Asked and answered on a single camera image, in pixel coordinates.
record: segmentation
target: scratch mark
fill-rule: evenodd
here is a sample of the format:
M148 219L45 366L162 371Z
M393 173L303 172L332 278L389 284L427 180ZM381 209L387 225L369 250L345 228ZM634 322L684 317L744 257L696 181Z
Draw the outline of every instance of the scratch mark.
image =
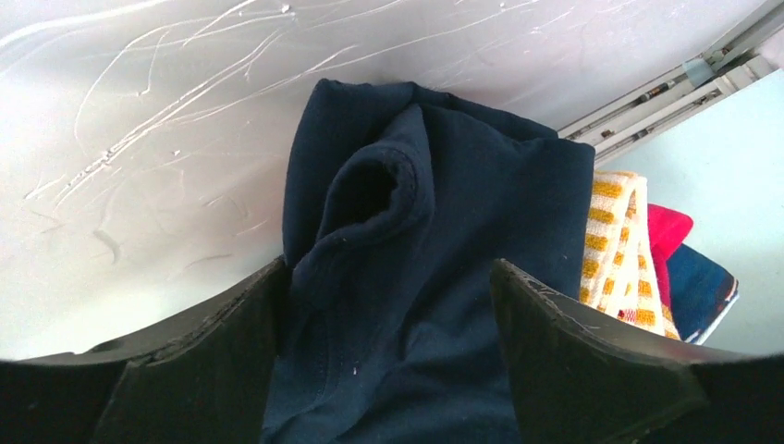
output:
M625 6L631 5L632 3L636 3L636 2L637 2L637 0L629 0L627 2L621 3L620 5L612 6L612 7L608 8L608 9L603 9L601 11L598 11L598 14L606 14L606 13L609 13L609 12L615 12L615 11L623 9Z
M449 89L449 88L454 88L454 87L459 86L459 85L464 85L466 83L471 83L472 81L473 81L473 79L463 79L463 80L449 79L449 80L443 82L442 84L438 85L436 87L436 89L437 90L446 90L446 89Z
M219 29L214 30L214 31L204 32L204 33L200 34L198 37L196 37L196 39L204 39L204 38L207 38L207 37L211 37L211 36L214 36L214 35L217 35L217 34L222 34L224 32L228 32L228 31L233 31L233 30L235 30L237 28L244 28L244 27L246 27L248 25L252 25L252 24L255 24L255 23L260 23L260 22L267 21L267 20L282 19L282 18L285 18L285 17L294 17L294 14L293 13L280 14L278 11L269 10L269 11L252 12L252 13L248 13L248 14L243 14L242 15L242 17L244 17L244 18L256 17L256 16L263 16L263 17L252 18L252 19L244 19L240 23L237 23L237 24L234 24L234 25L231 25L231 26L226 26L224 28L219 28ZM213 18L212 17L208 17L208 18L192 18L190 20L183 20L183 21L179 21L177 23L172 23L172 24L168 24L168 25L164 25L164 26L158 27L158 28L150 31L150 33L156 33L157 31L165 31L165 30L171 31L171 30L173 30L176 27L185 26L185 25L191 25L191 24L196 24L196 23L202 23L202 22L204 22L206 20L209 20L209 19L213 19ZM193 39L192 37L183 38L183 39L177 39L177 40L172 40L171 42L163 43L163 44L161 44L160 47L162 49L163 48L168 48L170 46L178 46L178 45L179 45L179 47L182 47L181 43L186 42L189 38L191 38L192 40L196 40L196 39ZM150 50L154 50L154 49L155 49L155 45L137 46L137 47L134 47L134 48L126 49L125 53L126 54L133 54L133 53L138 53L138 52L143 52L143 51L150 51ZM93 58L96 58L96 57L106 57L106 56L116 56L116 52L101 53L101 54L85 56L85 57L80 58L80 60L89 60L89 59L93 59Z
M245 80L251 80L251 68L253 68L253 63L255 63L256 60L258 60L264 54L264 52L266 52L266 50L272 46L272 43L275 43L280 37L281 34L273 32L272 34L268 35L266 39L262 40L261 43L259 43L263 48L251 59L250 62L248 62L248 66L245 68Z
M204 146L201 146L201 147L199 147L199 148L197 148L197 149L195 149L195 150L193 150L193 151L191 151L189 153L185 153L183 155L179 155L179 154L181 154L181 151L180 150L176 150L174 153L178 153L178 154L175 155L174 159L169 160L168 162L164 162L161 165L156 165L156 166L151 166L149 168L139 169L139 170L136 171L136 174L134 174L133 177L136 177L136 176L138 176L139 174L142 174L142 173L148 173L150 171L155 171L156 169L161 169L161 168L164 168L164 167L171 167L172 165L177 164L179 162L182 162L183 160L189 159L189 158L191 158L194 155L200 155L199 152L215 146L217 143L221 142L223 139L224 139L223 137L218 137L215 140L213 140L212 142L209 142L209 143L205 144Z
M216 254L214 256L203 257L202 259L199 259L197 261L193 261L190 264L183 266L182 267L182 271L186 271L186 270L188 270L189 268L191 268L191 267L193 267L195 265L203 264L205 262L217 261L219 259L227 259L227 258L229 258L229 257L231 257L233 255L234 254L227 253L227 254Z
M185 170L178 169L177 170L177 185L179 186L179 190L182 192L181 199L185 199Z
M228 200L234 204L234 206L237 208L237 212L242 216L243 219L248 220L251 218L251 212L248 210L248 206L245 203L239 204L233 197L229 197Z
M424 37L420 37L418 39L414 39L414 40L411 40L411 41L408 41L408 42L405 42L405 43L396 44L395 46L389 46L389 47L384 48L384 49L382 49L380 51L376 51L376 52L368 54L368 55L363 55L362 57L358 57L358 58L355 58L353 60L349 60L347 62L338 63L336 65L332 65L332 66L329 66L329 67L323 68L323 69L316 69L312 73L322 72L322 71L326 71L328 69L342 68L342 67L345 67L345 66L348 66L348 65L355 64L357 62L362 62L362 60L367 60L368 58L371 58L371 57L379 56L381 54L388 53L390 51L395 51L397 49L400 49L400 48L403 48L403 47L406 47L406 46L411 46L412 44L424 42L426 40L434 39L434 38L437 38L437 37L442 37L442 36L449 35L449 34L454 34L455 32L465 31L468 28L472 28L472 27L474 27L476 25L480 25L482 23L485 23L488 20L495 19L496 17L499 17L502 14L506 14L509 11L512 11L512 10L515 10L515 9L518 9L518 8L522 8L524 6L528 6L531 3L535 3L535 2L533 0L531 0L531 1L527 2L527 3L522 3L520 5L515 5L515 6L507 8L506 10L496 12L495 14L491 14L491 15L485 17L485 18L481 18L479 20L476 20L476 21L473 21L471 23L465 24L465 25L460 26L458 28L455 28L453 30L441 31L441 32L437 32L437 33L431 34L431 35L426 35Z
M104 195L105 195L105 194L107 194L108 192L110 192L110 191L116 191L116 189L117 189L117 188L119 188L119 187L121 187L121 186L123 186L127 180L128 180L128 178L122 179L122 180L121 180L120 182L118 182L117 184L114 184L114 185L108 186L108 187L106 187L105 189L103 189L103 190L101 190L100 192L98 192L97 194L95 194L95 197L93 197L93 198L92 198L92 199L91 199L89 202L87 202L85 205L83 205L79 211L77 211L77 215L80 215L80 214L82 214L82 212L83 212L85 209L89 208L89 207L90 207L92 204L95 204L95 202L97 202L97 201L98 201L98 199L101 199L102 197L104 197Z
M373 8L373 9L368 9L366 11L362 11L362 12L357 13L357 14L352 14L350 16L337 18L337 19L332 20L332 21L326 21L324 23L319 23L318 25L314 25L314 26L309 27L307 29L307 31L312 31L312 30L315 30L315 29L318 29L318 28L322 28L324 26L334 25L336 23L340 23L340 22L347 21L347 20L353 20L353 19L358 19L360 17L369 16L369 15L372 15L372 14L384 11L386 9L389 9L392 6L397 5L398 3L405 2L405 1L406 0L393 0L393 1L391 1L391 2L389 2L387 4L385 4L385 5L381 5L379 7Z
M150 59L150 70L147 71L147 88L144 91L139 92L137 94L138 96L142 96L146 93L149 93L151 88L153 87L153 67L155 66L155 59L158 57L158 50L161 48L161 42L164 40L164 38L167 35L169 35L169 32L171 32L171 30L164 32L163 35L161 35L161 38L158 39L158 44L155 46L155 49L153 51L153 57Z
M537 88L534 88L532 90L526 90L524 92L521 92L520 94L516 94L516 95L512 96L510 99L508 99L507 101L505 101L505 102L503 102L503 103L501 103L499 105L494 105L494 106L496 108L502 108L503 109L506 106L509 106L509 105L514 104L514 103L516 103L516 102L518 102L518 101L520 101L522 99L525 99L527 97L530 97L530 96L533 96L533 95L539 93L545 86L548 86L550 84L552 84L552 81L546 82L544 85L541 85L541 86L539 86Z
M460 83L460 80L458 80L458 77L462 76L464 72L465 72L465 67L464 66L459 67L457 72L454 72L452 75L450 75L448 78L446 78L440 84L438 84L435 88L437 90L441 90L441 89L446 88L448 85L452 86L454 83Z
M299 9L300 11L302 11L302 10L305 10L305 9L321 9L321 8L323 8L323 7L331 7L331 6L341 6L341 5L345 5L346 3L351 3L352 1L354 1L354 0L337 0L336 2L323 3L323 4L321 4L321 5L313 5L313 6L297 6L297 9Z
M106 248L108 248L109 251L112 252L112 265L115 265L117 262L119 262L120 258L122 257L122 250L120 249L120 244L117 243L117 241L114 240L114 238L109 236L109 234L103 231L102 229L94 230L92 232L92 235L95 236L95 238L98 241L103 242L104 245L106 245Z
M49 180L48 182L44 183L43 185L41 184L41 180L39 179L38 184L35 186L35 189L30 191L30 192L28 192L27 194L25 194L24 200L28 201L28 200L34 198L35 196L38 196L42 192L52 188L53 186L55 186L57 184L57 182L62 180L65 176L66 175L64 174L64 175L60 176L57 179Z
M58 219L56 217L47 216L47 215L45 215L43 213L39 213L39 212L37 212L35 210L28 210L28 211L30 211L31 213L33 213L34 215L36 215L38 217L43 217L44 219L49 219L49 220L51 220L53 222L56 222L57 224L61 223L60 219Z
M87 106L87 101L90 100L90 97L92 96L92 93L95 92L95 89L98 88L98 85L101 83L101 81L104 80L104 77L106 76L106 74L109 72L109 70L111 68L114 67L114 65L117 63L117 61L119 61L119 59L126 53L128 48L132 47L135 43L140 42L140 41L146 39L148 36L153 35L154 33L158 32L159 30L161 30L161 29L157 28L157 29L154 29L152 31L145 32L144 34L140 35L139 37L131 40L130 43L126 44L125 47L123 47L123 49L121 49L120 52L112 59L112 61L109 62L109 65L107 65L106 68L104 68L104 70L101 71L101 74L98 75L98 79L96 79L92 83L92 85L90 85L90 88L84 94L84 99L82 99L82 101L81 101L81 103L79 105L79 108L77 109L76 116L74 117L73 135L74 135L74 139L76 139L77 143L81 147L82 152L85 155L87 155L87 152L85 151L84 144L81 142L81 139L79 137L79 123L81 121L81 115L84 112L84 108Z
M304 76L306 76L308 74L312 74L314 72L318 72L318 71L320 71L319 68L322 67L324 64L329 63L330 61L335 59L335 57L340 56L341 54L345 53L346 51L350 51L351 49L354 49L356 47L358 47L357 44L353 44L351 46L345 47L345 48L341 49L340 51L337 51L336 53L334 53L331 56L327 57L323 61L317 63L315 66L310 67L309 69L306 69L305 71L302 71L300 74L297 74L295 76L289 77L287 79L279 80L279 81L277 81L277 82L275 82L275 83L273 83L273 84L271 84L269 86L266 86L266 87L262 88L261 90L259 90L257 92L254 92L253 94L247 95L247 96L245 96L245 97L243 97L241 99L238 99L238 100L236 100L236 101L234 101L234 102L232 102L230 104L222 105L222 106L216 108L214 111L211 111L209 113L201 114L200 116L194 118L193 120L189 120L188 123L195 123L195 122L198 122L199 120L203 120L205 118L214 116L214 115L216 115L218 113L226 111L227 109L231 108L232 106L236 106L236 105L239 105L239 104L241 104L243 102L247 102L247 101L249 101L251 99L260 97L260 96L262 96L262 95L264 95L266 93L269 93L272 90L280 88L281 86L288 85L292 81L299 80L299 79L301 79L302 77L304 77Z
M186 45L186 44L190 43L190 42L191 42L193 39L195 39L195 38L199 37L199 35L201 35L201 34L202 34L202 32L204 32L204 31L207 31L207 30L209 30L210 28L212 28L212 27L213 27L213 25L215 25L215 23L219 22L219 21L220 21L220 20L222 20L222 19L225 19L226 17L230 16L232 13L239 11L240 9L242 9L242 8L243 8L243 7L245 7L245 6L249 6L249 5L252 5L252 4L256 3L257 1L258 1L258 0L245 0L244 2L238 3L238 4L234 5L233 7L230 7L229 9L227 9L227 11L226 11L226 12L224 12L224 13L223 13L223 14L221 14L221 15L219 15L219 16L218 16L218 17L216 17L216 18L215 18L213 21L211 21L211 22L207 23L207 24L206 24L204 27L202 27L201 29L199 29L198 31L196 31L196 33L194 33L193 35L191 35L191 36L190 36L190 37L189 37L189 38L188 38L188 39L187 39L187 40L186 40L186 41L185 41L185 42L182 44L182 46L183 46L183 47L185 47L185 45Z
M514 36L514 37L512 37L510 39L506 39L506 40L500 39L500 38L496 39L495 41L491 42L490 44L486 44L483 47L478 48L472 54L472 56L476 57L479 60L479 62L482 63L482 65L484 65L486 67L489 67L489 68L493 68L496 64L493 63L491 60L488 60L487 58L485 58L484 53L492 51L492 50L496 50L498 48L506 46L507 44L513 43L513 42L519 40L520 37L522 37L522 36L521 35L516 35L516 36ZM526 50L522 51L522 54L523 55L527 55L530 52L531 52L530 50L526 49Z
M427 75L427 74L430 74L430 73L438 73L438 74L443 75L443 74L448 73L453 68L457 68L457 69L459 69L462 72L465 69L466 62L468 62L472 57L473 57L473 54L465 55L465 56L461 57L460 59L451 60L451 61L449 61L448 63L446 63L444 65L427 69L422 74L423 74L423 76Z
M237 236L242 236L245 233L250 233L251 231L254 231L255 229L263 227L264 225L266 225L267 222L269 222L269 218L265 219L264 221L254 225L254 226L252 226L252 227L250 227L248 229L243 229L242 231L240 231L239 233L235 234L234 236L237 237Z
M117 7L114 9L109 9L108 11L96 12L94 14L86 14L83 16L76 16L76 17L58 18L55 20L35 23L33 25L26 26L21 30L11 32L6 37L0 39L0 49L12 44L17 40L23 39L25 37L31 36L41 31L57 29L57 28L65 28L74 25L84 25L86 23L92 23L92 22L102 21L106 19L113 19L115 17L120 17L134 12L139 12L144 9L149 9L153 6L158 6L163 3L168 3L173 1L176 0L148 0L146 2L135 2L128 6Z
M218 197L214 198L213 200L211 200L210 202L208 202L208 203L205 203L205 204L204 204L204 205L202 205L202 206L203 206L204 208L209 208L209 207L211 207L211 206L213 206L213 205L217 204L218 202L220 202L222 199L225 199L225 198L226 198L226 196L218 196Z
M146 38L150 34L150 32L146 32L142 36L134 39L126 47L128 47L130 45L133 45L135 42L138 42L139 40L141 40L143 38ZM280 32L281 32L281 30L276 30L274 32L274 34L275 33L280 33ZM109 165L110 162L112 162L115 158L117 158L125 150L127 150L130 146L132 146L133 143L137 142L138 140L140 140L141 138L143 138L144 136L146 136L150 132L156 130L157 128L160 128L172 116L176 115L179 111L181 111L185 107L189 106L193 102L199 100L205 94L207 94L209 91L211 91L213 88L215 88L219 84L223 83L227 79L231 78L232 75L236 74L237 72L239 72L243 68L247 67L247 64L244 65L244 66L242 64L246 63L249 59L253 60L254 57L256 56L256 54L259 51L263 51L264 49L266 49L266 47L268 47L270 44L272 44L275 40L276 40L276 38L274 40L270 41L267 44L267 46L264 46L264 43L267 41L267 39L265 39L264 42L259 43L252 51L250 51L247 55L242 57L240 60L234 62L229 67L226 67L226 68L222 69L217 74L214 74L209 79L203 81L202 83L200 83L196 87L190 89L189 91L184 93L182 96L180 96L176 101L174 101L171 104L167 105L164 109L162 109L161 111L158 111L157 113L155 113L155 115L153 115L152 117L150 117L147 120L145 120L144 122L142 122L136 128L132 129L128 134L123 136L117 143L112 145L106 152L104 152L104 155L101 158L99 158L96 161L92 162L85 170L81 171L71 181L69 181L68 184L66 184L66 187L60 193L58 193L58 197L60 195L62 195L62 198L56 204L55 208L57 208L60 204L62 204L62 202L64 202L67 197L72 195L73 192L76 191L76 189L81 186L81 184L83 184L87 179L91 179L102 167L105 167L105 166ZM122 54L123 53L118 54L117 57L115 57L115 59L112 60L112 62L109 64L109 66L106 67L104 72L101 74L101 76L100 76L101 78L116 63L116 61L122 56ZM88 92L88 95L91 93L91 91L94 90L95 86L98 84L98 81L100 81L100 79L97 80L93 84L93 86L90 88L90 91ZM77 122L79 120L79 115L80 115L81 109L84 106L84 104L86 103L86 101L87 101L87 98L85 97L85 100L82 101L82 105L80 106L80 110L79 110L79 112L77 114ZM74 125L74 135L75 136L76 136L76 133L77 132L76 132L76 124L75 124Z
M175 117L175 118L169 119L168 124L169 124L169 126L188 125L188 124L194 122L194 120L192 120L193 118L202 116L204 114L209 114L209 113L215 111L216 109L220 109L222 107L224 107L224 105L212 106L212 107L209 107L209 108L201 109L201 110L193 112L193 113L183 114L180 117Z
M575 8L575 6L572 6L571 8L569 8L568 11L564 12L563 14L561 14L560 16L558 16L556 18L553 18L552 20L548 21L547 23L544 23L544 24L539 25L539 26L534 26L533 27L533 31L531 32L531 34L541 33L542 32L542 28L546 28L546 27L552 25L553 23L555 23L555 22L557 22L557 21L567 17L569 14L572 13L572 11L574 11L574 8Z
M123 168L124 168L123 166L118 166L117 168L114 168L114 171L112 171L112 174L109 175L109 178L111 179L117 174L119 174L123 170Z
M38 233L38 234L49 234L49 233L54 233L55 231L57 231L57 230L61 229L61 228L62 228L62 227L64 227L65 225L66 225L66 224L59 224L59 225L55 225L54 227L47 228L47 229L45 229L44 231L42 231L42 232L40 232L40 233Z
M276 157L276 156L274 154L268 154L268 153L226 153L226 152L218 153L218 152L215 152L215 153L199 154L199 157L264 157L264 158L269 158L269 157Z
M591 17L588 21L586 21L585 24L583 24L581 29L580 29L580 52L579 52L578 57L577 57L577 60L578 60L577 63L578 63L578 66L580 67L581 70L585 70L585 53L588 50L587 42L586 42L588 40L588 38L585 35L585 32L588 29L588 25L593 23L593 21L597 17L599 17L599 14L598 13L594 14L594 16Z

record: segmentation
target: white surface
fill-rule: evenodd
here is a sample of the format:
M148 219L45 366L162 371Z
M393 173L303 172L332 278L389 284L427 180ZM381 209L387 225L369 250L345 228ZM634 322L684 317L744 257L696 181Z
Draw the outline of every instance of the white surface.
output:
M763 43L760 53L770 63L784 68L784 30L781 30Z
M415 80L560 128L762 0L6 0L0 356L83 351L279 253L311 87Z
M784 351L782 118L779 70L603 166L648 177L651 203L694 219L686 244L738 278L710 347Z

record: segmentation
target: fabric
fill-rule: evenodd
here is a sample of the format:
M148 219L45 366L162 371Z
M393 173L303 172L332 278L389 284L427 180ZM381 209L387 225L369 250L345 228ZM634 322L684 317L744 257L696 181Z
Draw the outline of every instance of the fabric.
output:
M672 301L669 296L667 259L678 250L693 226L694 221L683 213L652 203L648 204L648 237L651 240L656 283L664 304L665 318L670 322L672 322Z
M319 82L288 166L264 441L519 442L491 262L577 299L593 172L593 147L509 113Z
M738 279L686 244L667 269L675 326L683 340L702 344L738 299Z
M656 282L645 178L596 171L581 285L582 303L657 335L679 338Z

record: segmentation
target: yellow checkered towel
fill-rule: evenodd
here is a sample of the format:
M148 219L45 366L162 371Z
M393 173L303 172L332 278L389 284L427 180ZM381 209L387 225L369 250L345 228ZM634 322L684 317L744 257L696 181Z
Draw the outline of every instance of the yellow checkered towel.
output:
M656 285L647 192L647 179L635 173L595 172L580 301L633 326L679 339Z

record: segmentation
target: towel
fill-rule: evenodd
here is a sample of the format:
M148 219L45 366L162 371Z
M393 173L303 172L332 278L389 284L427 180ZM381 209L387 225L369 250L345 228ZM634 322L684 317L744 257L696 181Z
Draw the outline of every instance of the towel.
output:
M510 113L319 82L288 165L263 441L521 442L491 264L577 299L593 173L593 147Z
M688 245L667 261L672 316L684 341L701 345L738 299L738 279Z
M672 321L672 301L669 291L667 260L682 245L689 235L694 221L675 210L648 204L648 235L651 240L651 256L654 258L656 283L659 286L665 318Z
M581 286L582 303L657 335L680 338L656 282L644 177L595 172Z

